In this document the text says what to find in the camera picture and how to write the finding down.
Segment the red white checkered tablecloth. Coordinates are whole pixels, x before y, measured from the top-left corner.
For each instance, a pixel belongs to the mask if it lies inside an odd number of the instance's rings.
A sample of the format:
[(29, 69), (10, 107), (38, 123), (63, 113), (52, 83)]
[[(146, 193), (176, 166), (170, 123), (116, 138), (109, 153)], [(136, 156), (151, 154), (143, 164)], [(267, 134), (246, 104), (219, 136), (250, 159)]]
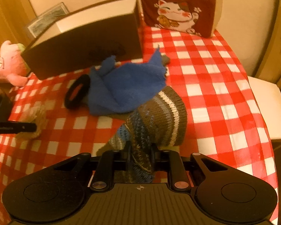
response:
[[(143, 61), (156, 48), (170, 58), (166, 82), (187, 109), (187, 130), (178, 148), (182, 156), (200, 152), (278, 187), (274, 152), (267, 126), (256, 104), (246, 71), (223, 37), (209, 39), (177, 31), (144, 27)], [(34, 74), (24, 87), (12, 88), (10, 120), (33, 106), (46, 108), (46, 126), (36, 140), (0, 136), (0, 224), (9, 223), (1, 201), (6, 186), (27, 174), (81, 152), (95, 154), (121, 121), (92, 116), (88, 108), (69, 111), (64, 97), (72, 83), (89, 70), (45, 80)]]

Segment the beige fuzzy soft item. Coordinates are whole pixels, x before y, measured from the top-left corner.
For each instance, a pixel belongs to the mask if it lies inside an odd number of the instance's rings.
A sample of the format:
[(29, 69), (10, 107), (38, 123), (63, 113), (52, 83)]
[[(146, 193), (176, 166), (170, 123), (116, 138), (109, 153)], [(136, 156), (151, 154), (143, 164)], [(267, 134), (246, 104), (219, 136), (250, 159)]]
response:
[(26, 111), (24, 111), (19, 118), (22, 123), (34, 123), (36, 124), (36, 130), (32, 133), (20, 132), (16, 134), (17, 140), (32, 140), (40, 136), (41, 131), (46, 125), (46, 108), (44, 105), (34, 106)]

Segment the red lucky cat cushion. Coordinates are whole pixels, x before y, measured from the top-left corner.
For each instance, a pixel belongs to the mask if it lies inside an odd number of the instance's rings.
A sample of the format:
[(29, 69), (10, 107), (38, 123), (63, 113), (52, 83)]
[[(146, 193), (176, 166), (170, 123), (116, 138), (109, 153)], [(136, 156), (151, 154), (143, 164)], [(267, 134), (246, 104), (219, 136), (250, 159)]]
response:
[(141, 0), (146, 25), (210, 38), (223, 0)]

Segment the striped knitted sock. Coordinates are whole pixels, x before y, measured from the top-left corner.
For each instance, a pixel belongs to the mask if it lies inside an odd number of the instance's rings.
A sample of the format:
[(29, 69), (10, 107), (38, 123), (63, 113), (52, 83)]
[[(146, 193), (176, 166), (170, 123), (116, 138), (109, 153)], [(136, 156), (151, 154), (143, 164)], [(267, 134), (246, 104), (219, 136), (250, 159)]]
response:
[(114, 181), (151, 183), (154, 179), (152, 144), (179, 146), (184, 141), (186, 127), (185, 104), (170, 86), (166, 86), (134, 110), (96, 154), (101, 156), (107, 150), (123, 150), (129, 144), (128, 169), (115, 172)]

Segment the white chair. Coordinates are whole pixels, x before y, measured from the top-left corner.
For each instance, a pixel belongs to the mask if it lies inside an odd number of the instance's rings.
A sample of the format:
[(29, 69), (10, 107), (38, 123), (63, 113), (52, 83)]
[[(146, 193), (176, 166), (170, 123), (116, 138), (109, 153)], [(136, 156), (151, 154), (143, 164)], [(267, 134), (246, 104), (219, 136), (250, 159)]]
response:
[(267, 125), (270, 139), (281, 142), (281, 91), (271, 82), (248, 77), (250, 87)]

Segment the wooden door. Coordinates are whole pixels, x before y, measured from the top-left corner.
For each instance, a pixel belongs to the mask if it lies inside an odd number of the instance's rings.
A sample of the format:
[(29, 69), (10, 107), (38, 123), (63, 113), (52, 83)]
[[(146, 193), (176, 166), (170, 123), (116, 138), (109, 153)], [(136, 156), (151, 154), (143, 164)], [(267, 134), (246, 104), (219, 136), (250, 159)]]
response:
[(271, 83), (281, 78), (281, 0), (270, 42), (255, 76)]

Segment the framed picture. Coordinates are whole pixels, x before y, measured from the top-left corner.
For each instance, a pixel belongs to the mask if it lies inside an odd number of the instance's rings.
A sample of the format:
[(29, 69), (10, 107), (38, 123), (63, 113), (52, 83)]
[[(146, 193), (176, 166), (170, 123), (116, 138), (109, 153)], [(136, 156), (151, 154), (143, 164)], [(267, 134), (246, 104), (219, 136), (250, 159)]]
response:
[(37, 16), (33, 21), (27, 25), (27, 32), (33, 38), (36, 38), (42, 33), (50, 24), (57, 19), (66, 16), (69, 13), (67, 7), (63, 2), (51, 7)]

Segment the brown cardboard box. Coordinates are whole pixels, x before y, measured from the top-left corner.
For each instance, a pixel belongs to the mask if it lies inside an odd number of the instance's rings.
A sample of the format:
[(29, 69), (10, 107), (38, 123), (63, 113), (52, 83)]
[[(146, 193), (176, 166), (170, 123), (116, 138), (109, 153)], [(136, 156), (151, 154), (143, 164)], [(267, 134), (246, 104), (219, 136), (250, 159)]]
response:
[(52, 23), (22, 53), (43, 80), (63, 73), (143, 56), (138, 0), (107, 0), (69, 13)]

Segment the pink plush toy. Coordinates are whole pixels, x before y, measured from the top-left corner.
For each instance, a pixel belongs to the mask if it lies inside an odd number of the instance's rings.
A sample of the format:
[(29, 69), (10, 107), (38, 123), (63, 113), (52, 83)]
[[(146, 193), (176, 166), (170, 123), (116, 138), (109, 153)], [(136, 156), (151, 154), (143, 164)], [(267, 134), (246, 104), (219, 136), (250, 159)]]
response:
[(30, 68), (21, 56), (25, 46), (4, 41), (0, 47), (0, 83), (22, 87), (27, 81)]

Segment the blue fuzzy cloth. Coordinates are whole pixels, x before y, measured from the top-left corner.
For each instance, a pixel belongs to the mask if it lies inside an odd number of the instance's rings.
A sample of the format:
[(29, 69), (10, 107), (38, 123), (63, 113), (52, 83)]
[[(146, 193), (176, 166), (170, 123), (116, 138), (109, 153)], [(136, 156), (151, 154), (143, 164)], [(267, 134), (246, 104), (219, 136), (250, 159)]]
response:
[(159, 49), (148, 62), (115, 66), (115, 57), (90, 70), (88, 106), (92, 115), (122, 114), (135, 110), (165, 86), (166, 67)]

